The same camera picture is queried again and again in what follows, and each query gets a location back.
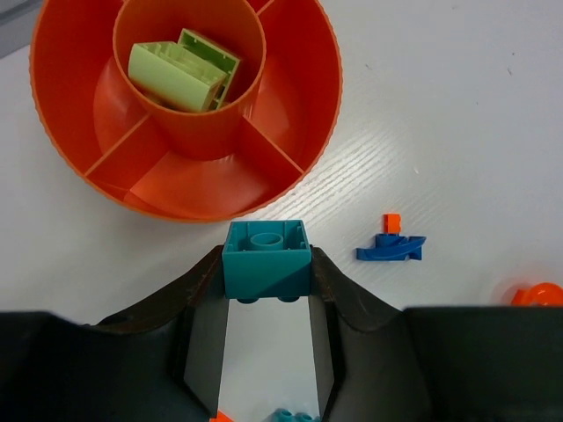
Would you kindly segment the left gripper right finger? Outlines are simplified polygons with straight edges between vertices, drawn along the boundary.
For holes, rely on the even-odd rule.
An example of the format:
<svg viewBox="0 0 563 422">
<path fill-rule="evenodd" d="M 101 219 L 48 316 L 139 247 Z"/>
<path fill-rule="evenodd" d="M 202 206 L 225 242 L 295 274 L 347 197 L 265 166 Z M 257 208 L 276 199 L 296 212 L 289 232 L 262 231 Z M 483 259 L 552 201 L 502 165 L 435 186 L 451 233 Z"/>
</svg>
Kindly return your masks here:
<svg viewBox="0 0 563 422">
<path fill-rule="evenodd" d="M 324 421 L 559 421 L 559 307 L 396 309 L 312 251 Z"/>
</svg>

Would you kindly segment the short teal lego brick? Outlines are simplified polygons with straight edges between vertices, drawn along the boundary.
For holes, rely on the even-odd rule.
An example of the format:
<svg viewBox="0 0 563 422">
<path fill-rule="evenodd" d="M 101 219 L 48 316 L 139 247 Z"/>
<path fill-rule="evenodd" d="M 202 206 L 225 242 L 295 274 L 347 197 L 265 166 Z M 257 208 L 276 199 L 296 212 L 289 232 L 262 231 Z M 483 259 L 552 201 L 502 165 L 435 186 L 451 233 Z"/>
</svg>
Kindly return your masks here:
<svg viewBox="0 0 563 422">
<path fill-rule="evenodd" d="M 225 296 L 294 302 L 311 293 L 311 259 L 301 220 L 232 222 L 222 252 Z"/>
</svg>

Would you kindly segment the green lego brick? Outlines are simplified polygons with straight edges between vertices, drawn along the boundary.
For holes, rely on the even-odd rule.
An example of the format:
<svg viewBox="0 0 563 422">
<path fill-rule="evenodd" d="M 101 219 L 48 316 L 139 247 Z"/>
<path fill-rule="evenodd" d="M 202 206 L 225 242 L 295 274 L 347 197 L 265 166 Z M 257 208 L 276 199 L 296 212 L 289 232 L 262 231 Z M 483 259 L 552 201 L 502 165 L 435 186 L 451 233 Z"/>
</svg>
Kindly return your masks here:
<svg viewBox="0 0 563 422">
<path fill-rule="evenodd" d="M 211 101 L 210 110 L 216 110 L 225 105 L 230 86 L 238 72 L 241 58 L 226 47 L 186 28 L 181 31 L 178 43 L 190 53 L 197 55 L 226 74 L 215 98 Z"/>
</svg>

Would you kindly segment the long teal lego brick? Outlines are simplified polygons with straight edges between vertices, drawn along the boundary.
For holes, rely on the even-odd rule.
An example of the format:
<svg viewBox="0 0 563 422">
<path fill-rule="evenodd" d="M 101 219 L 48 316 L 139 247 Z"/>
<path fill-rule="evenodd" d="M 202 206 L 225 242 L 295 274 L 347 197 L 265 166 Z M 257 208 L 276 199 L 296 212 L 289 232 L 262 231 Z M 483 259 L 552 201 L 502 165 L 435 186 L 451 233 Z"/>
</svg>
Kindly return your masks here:
<svg viewBox="0 0 563 422">
<path fill-rule="evenodd" d="M 278 408 L 270 416 L 269 422 L 320 422 L 319 416 L 312 416 L 306 412 L 294 413 L 290 410 Z"/>
</svg>

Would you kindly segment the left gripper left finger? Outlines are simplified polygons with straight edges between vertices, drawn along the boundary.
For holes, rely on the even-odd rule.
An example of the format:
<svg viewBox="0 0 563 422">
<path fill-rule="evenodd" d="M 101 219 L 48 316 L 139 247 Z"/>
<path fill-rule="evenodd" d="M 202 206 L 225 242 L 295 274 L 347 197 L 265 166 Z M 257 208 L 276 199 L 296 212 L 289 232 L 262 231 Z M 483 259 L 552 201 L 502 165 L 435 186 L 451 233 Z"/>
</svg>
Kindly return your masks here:
<svg viewBox="0 0 563 422">
<path fill-rule="evenodd" d="M 1 315 L 4 421 L 207 421 L 218 411 L 227 301 L 219 248 L 97 324 Z"/>
</svg>

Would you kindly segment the blue curved lego piece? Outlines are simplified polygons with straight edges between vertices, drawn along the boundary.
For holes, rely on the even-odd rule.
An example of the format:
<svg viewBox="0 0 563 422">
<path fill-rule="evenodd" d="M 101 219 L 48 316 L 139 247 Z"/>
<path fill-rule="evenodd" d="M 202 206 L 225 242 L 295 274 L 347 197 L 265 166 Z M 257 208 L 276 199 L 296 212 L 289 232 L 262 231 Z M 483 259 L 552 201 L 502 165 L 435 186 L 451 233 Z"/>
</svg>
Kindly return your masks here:
<svg viewBox="0 0 563 422">
<path fill-rule="evenodd" d="M 361 261 L 405 261 L 422 260 L 422 247 L 425 236 L 401 236 L 399 234 L 380 233 L 370 248 L 357 248 L 356 258 Z"/>
</svg>

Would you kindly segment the green lego brick upside-down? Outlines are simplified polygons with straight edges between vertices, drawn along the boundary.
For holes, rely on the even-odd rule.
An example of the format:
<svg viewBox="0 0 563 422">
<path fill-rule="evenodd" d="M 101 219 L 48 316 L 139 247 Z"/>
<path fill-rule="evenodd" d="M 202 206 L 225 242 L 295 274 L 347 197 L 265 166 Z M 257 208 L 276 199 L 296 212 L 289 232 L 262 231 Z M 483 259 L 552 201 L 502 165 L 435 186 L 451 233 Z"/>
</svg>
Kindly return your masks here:
<svg viewBox="0 0 563 422">
<path fill-rule="evenodd" d="M 184 112 L 206 112 L 227 73 L 177 43 L 135 43 L 128 78 L 141 91 Z"/>
</svg>

